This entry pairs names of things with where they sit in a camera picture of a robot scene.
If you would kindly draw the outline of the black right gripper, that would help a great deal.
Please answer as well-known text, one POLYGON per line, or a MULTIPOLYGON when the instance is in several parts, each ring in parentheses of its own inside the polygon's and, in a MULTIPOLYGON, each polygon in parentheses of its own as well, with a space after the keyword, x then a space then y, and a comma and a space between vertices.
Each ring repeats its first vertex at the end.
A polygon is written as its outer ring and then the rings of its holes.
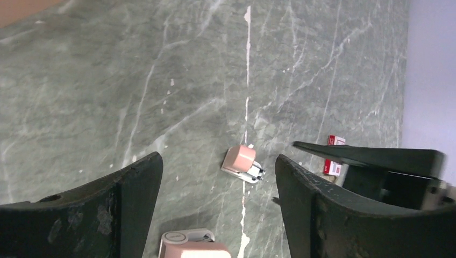
POLYGON ((293 142, 293 146, 349 165, 343 188, 366 198, 414 210, 436 210, 455 204, 455 186, 437 179, 445 161, 445 154, 438 150, 330 146, 301 141, 293 142))

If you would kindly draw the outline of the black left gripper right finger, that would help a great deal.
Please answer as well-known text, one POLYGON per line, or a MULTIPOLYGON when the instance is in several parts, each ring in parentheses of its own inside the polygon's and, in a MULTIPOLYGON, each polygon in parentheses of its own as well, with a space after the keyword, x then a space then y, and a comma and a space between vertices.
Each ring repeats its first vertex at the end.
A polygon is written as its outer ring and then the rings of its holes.
POLYGON ((455 206, 419 211, 360 196, 281 154, 280 208, 292 257, 455 257, 455 206))

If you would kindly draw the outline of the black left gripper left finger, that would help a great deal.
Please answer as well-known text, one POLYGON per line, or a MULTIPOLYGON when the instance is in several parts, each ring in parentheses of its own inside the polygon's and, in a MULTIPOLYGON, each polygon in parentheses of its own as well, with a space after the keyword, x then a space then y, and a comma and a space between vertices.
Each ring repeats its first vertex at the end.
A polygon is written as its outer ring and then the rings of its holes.
POLYGON ((38 202, 1 206, 1 257, 141 257, 163 173, 153 152, 38 202))

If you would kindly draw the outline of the small staple box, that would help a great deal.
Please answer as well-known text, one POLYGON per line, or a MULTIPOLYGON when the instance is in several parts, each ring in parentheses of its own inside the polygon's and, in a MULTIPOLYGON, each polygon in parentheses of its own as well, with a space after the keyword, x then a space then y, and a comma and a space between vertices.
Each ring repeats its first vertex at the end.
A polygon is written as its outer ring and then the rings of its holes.
MULTIPOLYGON (((346 145, 346 140, 336 135, 329 135, 327 145, 346 145)), ((323 174, 328 176, 338 177, 341 172, 342 165, 340 163, 325 159, 323 174)))

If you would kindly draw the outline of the cardboard staple tray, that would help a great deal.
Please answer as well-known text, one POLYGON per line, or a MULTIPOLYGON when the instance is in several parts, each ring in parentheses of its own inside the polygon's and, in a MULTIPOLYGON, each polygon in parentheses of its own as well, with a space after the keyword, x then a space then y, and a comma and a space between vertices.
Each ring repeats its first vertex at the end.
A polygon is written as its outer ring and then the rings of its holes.
POLYGON ((345 175, 340 175, 340 176, 329 176, 330 182, 342 187, 345 181, 345 175))

